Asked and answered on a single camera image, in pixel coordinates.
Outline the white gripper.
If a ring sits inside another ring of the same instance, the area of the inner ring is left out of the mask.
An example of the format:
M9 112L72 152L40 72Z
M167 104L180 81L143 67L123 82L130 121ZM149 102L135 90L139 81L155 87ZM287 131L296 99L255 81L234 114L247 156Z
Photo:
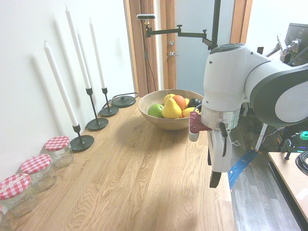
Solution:
M212 166L212 172L210 177L210 188L217 188L221 172L228 172L231 168L231 155L232 155L232 143L230 135L225 138L222 136L220 130L212 130L207 132L208 147L210 153L210 160ZM224 144L226 143L226 152L224 153Z

